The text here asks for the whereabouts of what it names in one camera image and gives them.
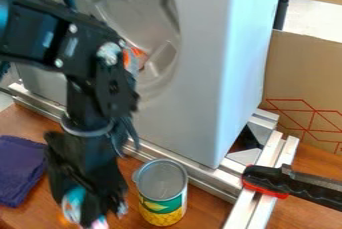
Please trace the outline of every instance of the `screw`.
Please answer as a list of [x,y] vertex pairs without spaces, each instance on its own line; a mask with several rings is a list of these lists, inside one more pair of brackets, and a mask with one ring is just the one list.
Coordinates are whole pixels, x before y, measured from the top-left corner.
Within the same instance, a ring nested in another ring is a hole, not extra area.
[[77,33],[77,26],[76,25],[74,25],[74,24],[71,24],[70,26],[69,26],[69,31],[71,32],[71,33]]
[[125,48],[125,47],[126,47],[126,42],[125,42],[123,39],[121,39],[121,40],[119,40],[119,45],[120,45],[122,48]]
[[121,52],[121,48],[113,43],[107,42],[100,47],[97,52],[97,56],[102,58],[107,66],[116,65],[118,62],[118,54]]
[[59,59],[59,58],[57,58],[56,60],[55,60],[55,66],[56,67],[58,67],[58,68],[61,68],[61,67],[63,67],[63,61],[61,60],[61,59]]

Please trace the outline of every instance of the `red pattern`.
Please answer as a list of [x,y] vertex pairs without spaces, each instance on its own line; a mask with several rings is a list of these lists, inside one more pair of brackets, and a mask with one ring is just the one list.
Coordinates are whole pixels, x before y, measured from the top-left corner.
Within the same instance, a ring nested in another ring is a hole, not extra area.
[[[280,114],[281,116],[285,116],[287,119],[289,119],[290,121],[292,121],[296,125],[296,128],[288,127],[288,126],[285,126],[285,125],[282,125],[281,123],[279,123],[280,126],[282,126],[283,128],[285,128],[287,130],[294,130],[294,131],[302,131],[303,132],[302,136],[301,136],[301,140],[303,140],[304,137],[306,136],[306,134],[308,134],[308,135],[310,135],[313,139],[315,139],[318,142],[322,142],[322,143],[336,143],[336,148],[335,148],[334,153],[337,153],[339,149],[342,152],[342,147],[341,147],[342,142],[340,142],[340,141],[331,141],[331,140],[324,139],[324,138],[320,139],[319,137],[317,137],[315,135],[315,133],[341,134],[341,139],[342,139],[342,127],[338,127],[332,121],[330,121],[328,118],[326,118],[326,116],[324,116],[324,114],[326,114],[326,113],[335,113],[336,115],[338,115],[339,117],[342,118],[342,113],[340,113],[339,111],[337,111],[337,110],[315,109],[314,107],[312,107],[308,102],[306,102],[303,99],[266,99],[266,102],[272,108],[266,108],[265,110],[274,111],[274,112],[277,112],[278,114]],[[279,105],[276,104],[277,102],[282,102],[283,104],[289,104],[290,102],[296,102],[296,103],[300,103],[301,106],[303,106],[304,108],[303,109],[286,109],[286,108],[281,108],[281,107],[279,107]],[[310,118],[309,125],[307,127],[302,126],[300,124],[300,122],[296,121],[295,118],[292,118],[290,115],[286,114],[286,112],[299,112],[299,113],[312,112],[312,116]],[[313,125],[314,119],[315,118],[317,119],[316,116],[320,116],[321,119],[326,121],[327,125],[331,126],[332,130],[312,129],[312,125]]]

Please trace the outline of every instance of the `red clip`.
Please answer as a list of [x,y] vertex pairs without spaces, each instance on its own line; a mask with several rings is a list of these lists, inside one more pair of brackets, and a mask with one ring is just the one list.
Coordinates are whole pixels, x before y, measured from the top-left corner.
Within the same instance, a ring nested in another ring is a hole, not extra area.
[[244,179],[242,179],[242,184],[248,190],[252,190],[252,191],[256,191],[258,193],[262,193],[262,194],[266,194],[266,195],[269,195],[269,196],[277,197],[279,199],[286,199],[290,195],[289,193],[272,192],[272,191],[264,189],[262,187],[255,186],[255,185],[247,182]]

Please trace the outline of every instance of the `black handle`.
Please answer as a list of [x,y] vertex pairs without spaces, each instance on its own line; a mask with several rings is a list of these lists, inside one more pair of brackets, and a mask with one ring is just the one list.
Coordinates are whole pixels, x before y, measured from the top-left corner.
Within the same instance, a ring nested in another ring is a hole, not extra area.
[[281,168],[247,167],[242,179],[244,186],[251,190],[280,198],[291,194],[342,211],[342,182],[340,181],[295,172],[286,164]]

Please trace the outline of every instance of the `purple cloth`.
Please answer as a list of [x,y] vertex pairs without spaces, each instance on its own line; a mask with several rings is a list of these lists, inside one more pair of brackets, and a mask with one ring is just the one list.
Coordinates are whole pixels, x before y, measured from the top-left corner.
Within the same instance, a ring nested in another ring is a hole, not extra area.
[[19,206],[46,168],[46,145],[0,136],[0,205]]

